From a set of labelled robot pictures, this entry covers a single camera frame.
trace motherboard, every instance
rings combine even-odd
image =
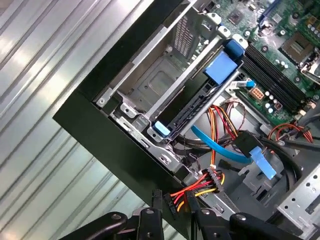
[[[248,42],[236,95],[272,125],[299,120],[320,98],[319,0],[215,0],[206,12]]]

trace green circuit board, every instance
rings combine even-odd
[[[269,62],[287,76],[307,97],[316,100],[320,96],[320,88],[315,87],[312,81],[305,78],[297,68],[298,63],[291,61],[280,50],[284,43],[297,32],[302,34],[314,47],[320,47],[319,0],[313,1],[312,10],[308,12],[306,12],[306,5],[301,4],[298,0],[281,0],[266,18],[269,24],[266,29],[259,28],[257,21],[272,2],[268,0],[216,0],[214,3],[211,12],[220,15],[223,25],[230,29],[233,34],[240,34],[248,42],[251,42]],[[319,29],[319,34],[311,29],[310,24],[312,28]],[[265,46],[268,47],[267,51],[263,51]],[[287,68],[283,68],[279,62],[285,62]],[[257,87],[263,92],[265,91],[261,86],[257,85]],[[270,114],[264,108],[268,99],[256,100],[248,91],[243,91],[252,106],[264,114],[273,125],[291,122],[299,117],[284,108],[275,110]]]

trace blue tab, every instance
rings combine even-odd
[[[255,86],[255,82],[254,81],[247,81],[246,82],[246,87],[247,88],[253,88]]]
[[[222,51],[203,71],[216,84],[222,84],[229,75],[237,68],[237,64]]]
[[[154,126],[154,130],[156,130],[162,137],[166,137],[170,134],[168,128],[166,128],[161,122],[157,121]]]
[[[257,166],[269,180],[271,180],[277,174],[277,172],[272,168],[265,156],[262,154],[260,147],[256,146],[249,153],[251,155],[250,158],[257,164]]]
[[[238,59],[245,54],[245,50],[243,47],[237,43],[235,40],[230,40],[225,46],[225,51],[230,55],[233,59]]]

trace ribbed metal panel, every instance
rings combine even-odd
[[[1,240],[55,240],[145,204],[52,117],[152,1],[0,2]]]

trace black frame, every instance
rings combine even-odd
[[[181,189],[181,182],[158,161],[151,159],[152,156],[97,108],[93,100],[181,2],[154,0],[53,117],[149,205],[152,190],[176,192]],[[185,225],[174,220],[168,207],[163,208],[163,217],[187,237]]]

